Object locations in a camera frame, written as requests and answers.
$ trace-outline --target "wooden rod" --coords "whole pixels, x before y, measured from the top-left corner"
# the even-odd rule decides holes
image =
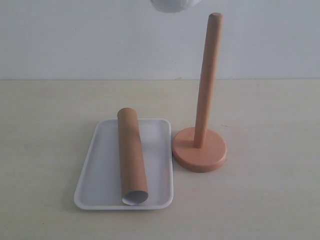
[[[210,116],[214,83],[222,35],[223,15],[212,13],[209,16],[203,51],[198,103],[194,130],[194,147],[201,148],[206,139]]]

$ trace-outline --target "beige tabletop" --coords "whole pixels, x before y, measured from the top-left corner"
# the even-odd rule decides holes
[[[210,173],[173,163],[153,211],[73,202],[99,121],[132,107],[172,134],[195,123],[198,81],[0,81],[0,240],[318,240],[320,80],[218,80],[209,126],[228,146]]]

